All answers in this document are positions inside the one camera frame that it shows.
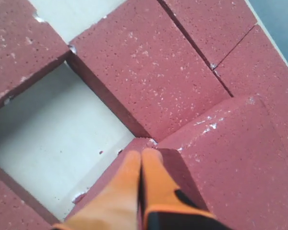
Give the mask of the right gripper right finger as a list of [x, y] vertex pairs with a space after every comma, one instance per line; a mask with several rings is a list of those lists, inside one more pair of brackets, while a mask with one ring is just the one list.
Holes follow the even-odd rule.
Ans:
[[160, 151], [142, 151], [143, 228], [145, 230], [229, 230], [193, 203], [167, 172]]

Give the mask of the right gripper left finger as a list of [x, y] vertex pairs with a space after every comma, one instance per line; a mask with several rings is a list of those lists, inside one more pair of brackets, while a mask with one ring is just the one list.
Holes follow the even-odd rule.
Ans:
[[129, 151], [100, 194], [54, 230], [136, 230], [141, 155]]

